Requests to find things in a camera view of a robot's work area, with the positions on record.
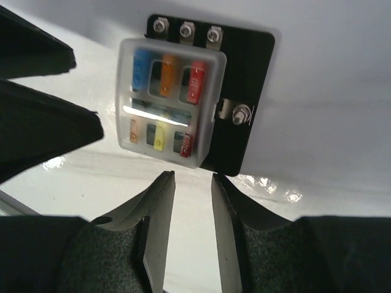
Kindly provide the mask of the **yellow blade fuse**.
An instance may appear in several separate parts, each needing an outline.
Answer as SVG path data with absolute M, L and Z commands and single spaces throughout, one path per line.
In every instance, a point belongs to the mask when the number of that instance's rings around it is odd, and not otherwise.
M 155 126 L 153 147 L 156 151 L 163 151 L 166 139 L 166 125 L 163 122 L 156 122 Z

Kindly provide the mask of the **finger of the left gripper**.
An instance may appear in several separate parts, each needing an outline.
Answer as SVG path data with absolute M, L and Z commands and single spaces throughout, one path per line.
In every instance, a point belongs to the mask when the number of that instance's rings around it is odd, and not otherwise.
M 1 182 L 101 140 L 95 112 L 34 89 L 1 81 Z
M 66 43 L 1 7 L 1 78 L 68 73 L 76 67 Z

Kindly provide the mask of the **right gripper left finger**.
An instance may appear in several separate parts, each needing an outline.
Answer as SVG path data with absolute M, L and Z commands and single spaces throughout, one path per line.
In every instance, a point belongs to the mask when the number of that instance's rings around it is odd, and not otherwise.
M 89 222 L 1 217 L 2 292 L 162 292 L 175 173 Z

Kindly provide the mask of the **orange blade fuse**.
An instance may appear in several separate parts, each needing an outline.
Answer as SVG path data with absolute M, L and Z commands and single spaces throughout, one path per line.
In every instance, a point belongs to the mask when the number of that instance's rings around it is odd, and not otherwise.
M 168 97 L 177 75 L 177 58 L 171 54 L 163 55 L 161 62 L 161 83 L 159 93 Z

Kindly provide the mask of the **black fuse box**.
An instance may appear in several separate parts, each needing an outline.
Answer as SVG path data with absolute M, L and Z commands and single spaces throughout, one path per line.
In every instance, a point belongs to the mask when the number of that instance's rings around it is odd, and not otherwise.
M 227 58 L 210 150 L 203 169 L 240 173 L 255 113 L 271 63 L 276 39 L 270 32 L 199 20 L 191 46 L 223 52 Z

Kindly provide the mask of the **clear plastic fuse box cover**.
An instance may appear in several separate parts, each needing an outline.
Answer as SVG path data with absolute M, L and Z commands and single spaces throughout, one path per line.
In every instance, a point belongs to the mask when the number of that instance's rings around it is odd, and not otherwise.
M 152 53 L 148 85 L 132 88 L 133 56 L 138 49 Z M 177 75 L 168 97 L 159 93 L 163 55 L 177 58 Z M 187 102 L 190 66 L 193 61 L 206 63 L 200 101 Z M 121 148 L 189 168 L 198 168 L 211 144 L 216 106 L 221 93 L 227 58 L 224 53 L 205 48 L 147 38 L 129 38 L 121 42 L 117 64 L 115 115 L 117 138 Z M 130 142 L 130 121 L 137 120 L 138 143 Z M 166 125 L 163 151 L 153 147 L 155 124 Z M 190 157 L 181 157 L 183 135 L 194 136 Z

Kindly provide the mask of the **red blade fuse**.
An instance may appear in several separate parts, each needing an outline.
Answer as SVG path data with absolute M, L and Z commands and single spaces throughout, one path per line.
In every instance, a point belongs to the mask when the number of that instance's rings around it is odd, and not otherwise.
M 183 141 L 181 144 L 180 156 L 181 157 L 190 157 L 192 153 L 192 146 L 194 142 L 194 136 L 190 133 L 185 133 L 183 135 Z
M 203 82 L 205 78 L 206 63 L 200 60 L 193 61 L 190 66 L 189 87 L 187 102 L 198 104 L 201 97 Z

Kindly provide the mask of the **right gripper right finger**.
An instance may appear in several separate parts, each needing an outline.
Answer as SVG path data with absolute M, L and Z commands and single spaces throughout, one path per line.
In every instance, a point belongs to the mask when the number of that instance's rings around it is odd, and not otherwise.
M 211 196 L 223 292 L 390 291 L 388 217 L 291 221 L 221 174 Z

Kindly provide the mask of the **blue blade fuse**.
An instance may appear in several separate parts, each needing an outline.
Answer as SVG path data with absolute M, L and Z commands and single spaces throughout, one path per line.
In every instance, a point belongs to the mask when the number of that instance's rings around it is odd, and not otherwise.
M 132 77 L 134 91 L 144 90 L 147 87 L 152 58 L 150 51 L 138 49 L 134 52 Z

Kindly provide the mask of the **brown blade fuse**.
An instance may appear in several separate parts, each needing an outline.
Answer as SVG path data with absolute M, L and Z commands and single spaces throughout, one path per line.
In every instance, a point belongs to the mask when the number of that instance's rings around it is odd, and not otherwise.
M 137 120 L 131 119 L 130 121 L 130 142 L 138 143 L 138 123 Z

